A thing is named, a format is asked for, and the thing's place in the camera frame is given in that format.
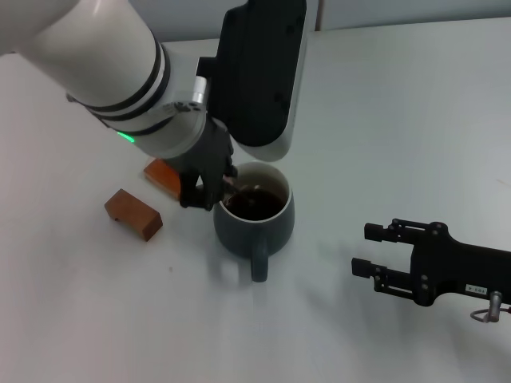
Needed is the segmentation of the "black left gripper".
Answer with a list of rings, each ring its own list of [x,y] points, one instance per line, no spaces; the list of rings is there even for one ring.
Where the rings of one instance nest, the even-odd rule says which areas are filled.
[[[228,130],[207,117],[196,143],[185,153],[165,160],[179,174],[179,200],[182,207],[211,211],[223,199],[224,176],[237,176],[237,169],[232,162],[233,153]],[[200,176],[205,176],[203,185],[198,184]]]

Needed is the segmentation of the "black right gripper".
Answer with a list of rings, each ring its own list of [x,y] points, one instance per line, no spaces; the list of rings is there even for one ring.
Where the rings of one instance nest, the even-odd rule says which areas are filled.
[[[442,223],[392,219],[383,225],[366,223],[364,238],[375,242],[413,244],[410,274],[353,258],[354,276],[372,278],[383,294],[412,294],[420,306],[432,306],[443,294],[490,299],[493,292],[510,304],[510,253],[455,240]]]

